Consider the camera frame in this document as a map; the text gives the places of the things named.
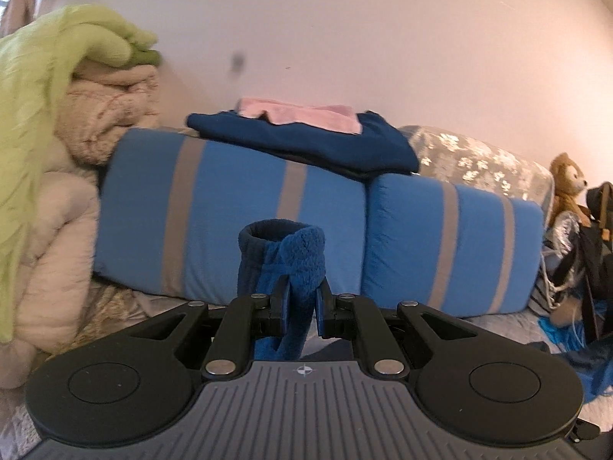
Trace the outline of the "right blue striped cushion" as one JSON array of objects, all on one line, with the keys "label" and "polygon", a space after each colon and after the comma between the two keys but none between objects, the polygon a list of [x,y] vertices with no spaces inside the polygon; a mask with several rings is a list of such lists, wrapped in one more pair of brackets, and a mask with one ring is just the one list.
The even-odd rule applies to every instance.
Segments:
[{"label": "right blue striped cushion", "polygon": [[458,318],[520,312],[540,266],[543,211],[431,177],[384,174],[367,190],[361,292]]}]

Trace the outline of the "blue striped cushion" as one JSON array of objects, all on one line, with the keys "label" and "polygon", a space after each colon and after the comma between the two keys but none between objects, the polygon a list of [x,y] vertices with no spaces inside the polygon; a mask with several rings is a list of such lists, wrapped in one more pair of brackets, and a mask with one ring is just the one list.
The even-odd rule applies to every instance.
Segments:
[{"label": "blue striped cushion", "polygon": [[146,294],[224,305],[237,293],[239,233],[273,218],[320,227],[330,287],[359,293],[363,184],[237,145],[133,129],[103,179],[93,269]]},{"label": "blue striped cushion", "polygon": [[543,211],[431,177],[384,174],[367,190],[361,292],[458,318],[520,312],[540,266]]}]

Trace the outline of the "left blue striped cushion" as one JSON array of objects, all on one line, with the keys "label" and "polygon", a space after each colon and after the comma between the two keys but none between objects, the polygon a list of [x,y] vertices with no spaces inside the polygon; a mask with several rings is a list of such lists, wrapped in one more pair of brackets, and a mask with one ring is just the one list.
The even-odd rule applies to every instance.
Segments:
[{"label": "left blue striped cushion", "polygon": [[273,218],[320,227],[330,287],[359,293],[363,184],[237,145],[133,129],[103,179],[93,269],[146,294],[224,305],[237,293],[239,233]]}]

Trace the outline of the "silver floral cushion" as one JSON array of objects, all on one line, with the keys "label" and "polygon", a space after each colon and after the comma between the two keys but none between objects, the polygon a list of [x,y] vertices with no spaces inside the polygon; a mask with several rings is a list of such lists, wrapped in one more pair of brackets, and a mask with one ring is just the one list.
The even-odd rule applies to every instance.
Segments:
[{"label": "silver floral cushion", "polygon": [[479,139],[426,126],[404,126],[420,174],[452,184],[535,202],[549,218],[554,197],[550,170]]}]

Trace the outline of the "black white striped cloth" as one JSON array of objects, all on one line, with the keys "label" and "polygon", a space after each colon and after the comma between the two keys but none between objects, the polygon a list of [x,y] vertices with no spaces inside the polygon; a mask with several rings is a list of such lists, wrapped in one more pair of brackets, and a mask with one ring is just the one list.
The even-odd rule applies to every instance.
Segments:
[{"label": "black white striped cloth", "polygon": [[535,284],[528,302],[528,308],[537,316],[550,316],[567,297],[567,290],[563,286],[556,287],[553,283],[553,276],[561,259],[562,256],[550,242],[544,243]]}]

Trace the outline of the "dark blue folded garment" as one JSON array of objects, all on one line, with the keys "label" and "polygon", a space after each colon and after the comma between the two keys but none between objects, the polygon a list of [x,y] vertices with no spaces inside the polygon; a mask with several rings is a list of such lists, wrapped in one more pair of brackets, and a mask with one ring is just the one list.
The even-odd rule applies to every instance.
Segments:
[{"label": "dark blue folded garment", "polygon": [[240,117],[233,110],[191,113],[186,125],[204,139],[318,166],[353,180],[419,172],[419,158],[398,129],[372,111],[359,113],[357,120],[362,127],[358,135],[325,131],[306,123],[276,126],[262,118]]}]

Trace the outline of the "cream folded duvet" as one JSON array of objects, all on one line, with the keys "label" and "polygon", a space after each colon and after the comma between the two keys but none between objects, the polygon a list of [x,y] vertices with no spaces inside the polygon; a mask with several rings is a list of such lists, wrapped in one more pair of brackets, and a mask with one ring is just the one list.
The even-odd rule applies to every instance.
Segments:
[{"label": "cream folded duvet", "polygon": [[131,128],[159,126],[159,72],[84,60],[58,104],[36,217],[16,279],[13,341],[1,347],[1,386],[27,380],[41,353],[74,341],[83,323],[100,212],[97,169]]}]

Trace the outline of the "brown teddy bear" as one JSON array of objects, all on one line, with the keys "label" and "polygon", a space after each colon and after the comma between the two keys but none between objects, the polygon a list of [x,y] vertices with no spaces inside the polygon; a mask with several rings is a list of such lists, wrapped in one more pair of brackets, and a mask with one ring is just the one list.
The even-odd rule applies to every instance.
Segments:
[{"label": "brown teddy bear", "polygon": [[568,153],[558,155],[550,165],[550,173],[554,179],[554,198],[549,226],[552,227],[556,218],[563,212],[573,212],[584,227],[590,227],[589,216],[578,205],[577,197],[587,189],[584,173]]}]

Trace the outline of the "blue fleece jacket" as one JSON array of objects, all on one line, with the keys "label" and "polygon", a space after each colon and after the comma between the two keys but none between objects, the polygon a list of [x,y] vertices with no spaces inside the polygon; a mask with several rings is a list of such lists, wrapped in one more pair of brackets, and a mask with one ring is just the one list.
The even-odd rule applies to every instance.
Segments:
[{"label": "blue fleece jacket", "polygon": [[237,294],[280,293],[283,333],[256,342],[257,360],[299,358],[310,329],[317,290],[325,280],[325,236],[315,225],[286,219],[261,220],[239,233],[241,263]]}]

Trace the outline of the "green fleece blanket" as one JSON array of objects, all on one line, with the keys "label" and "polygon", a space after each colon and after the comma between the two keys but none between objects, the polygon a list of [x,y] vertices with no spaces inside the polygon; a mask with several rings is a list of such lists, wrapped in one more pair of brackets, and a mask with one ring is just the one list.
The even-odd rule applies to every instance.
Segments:
[{"label": "green fleece blanket", "polygon": [[99,4],[70,4],[1,41],[1,340],[13,339],[16,273],[35,217],[43,159],[77,65],[125,67],[158,42]]}]

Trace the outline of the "pink folded cloth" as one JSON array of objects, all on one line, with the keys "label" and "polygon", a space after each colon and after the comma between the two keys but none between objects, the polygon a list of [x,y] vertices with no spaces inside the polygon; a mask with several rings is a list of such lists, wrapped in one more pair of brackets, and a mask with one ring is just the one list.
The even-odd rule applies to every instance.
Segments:
[{"label": "pink folded cloth", "polygon": [[361,135],[362,124],[351,107],[344,105],[305,106],[280,101],[242,98],[238,114],[254,120],[267,120],[276,126],[290,123],[346,135]]}]

